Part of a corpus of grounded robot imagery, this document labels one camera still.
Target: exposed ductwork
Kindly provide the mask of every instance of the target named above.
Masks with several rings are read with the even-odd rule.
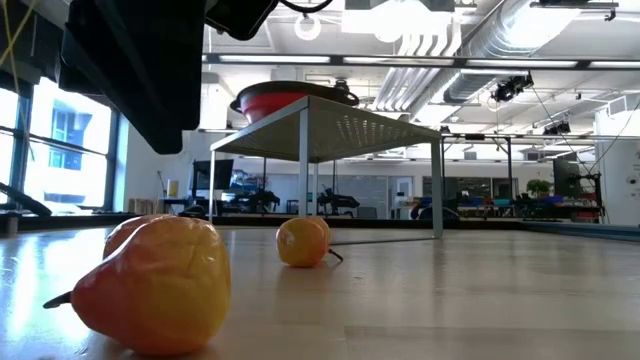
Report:
[[[502,3],[480,31],[460,49],[460,56],[529,57],[580,14],[580,10],[574,9],[531,8],[531,1],[506,0]],[[428,90],[411,107],[411,113],[424,114],[423,108],[430,102],[465,103],[495,78],[494,75],[462,74],[459,70],[440,71],[429,83]]]

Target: wooden table surface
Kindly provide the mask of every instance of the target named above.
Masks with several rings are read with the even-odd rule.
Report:
[[[42,309],[99,261],[108,229],[0,239],[0,359],[138,359],[70,306]],[[527,232],[342,246],[278,260],[275,229],[223,229],[233,301],[185,359],[640,359],[640,247]],[[336,230],[337,240],[423,231]]]

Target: perforated table top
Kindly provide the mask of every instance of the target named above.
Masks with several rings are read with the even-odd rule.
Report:
[[[299,161],[300,117],[309,119],[309,162],[440,141],[440,133],[308,96],[211,145],[211,151]]]

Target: green plant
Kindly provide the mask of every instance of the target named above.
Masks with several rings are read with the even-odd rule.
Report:
[[[546,180],[533,179],[529,180],[527,183],[527,191],[538,198],[540,197],[540,194],[548,193],[551,190],[552,185],[553,184]]]

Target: fruit stem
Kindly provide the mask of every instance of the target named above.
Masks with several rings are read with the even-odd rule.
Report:
[[[331,254],[331,255],[333,255],[333,256],[335,256],[335,257],[337,257],[337,258],[338,258],[338,260],[340,260],[340,262],[343,262],[343,261],[344,261],[344,258],[343,258],[342,256],[340,256],[340,254],[338,254],[337,252],[335,252],[335,251],[333,251],[333,250],[331,250],[331,249],[329,249],[329,254]]]
[[[62,304],[70,304],[70,303],[71,303],[71,291],[47,301],[46,303],[44,303],[44,305],[42,305],[42,307],[45,309],[53,309],[53,308],[57,308]]]

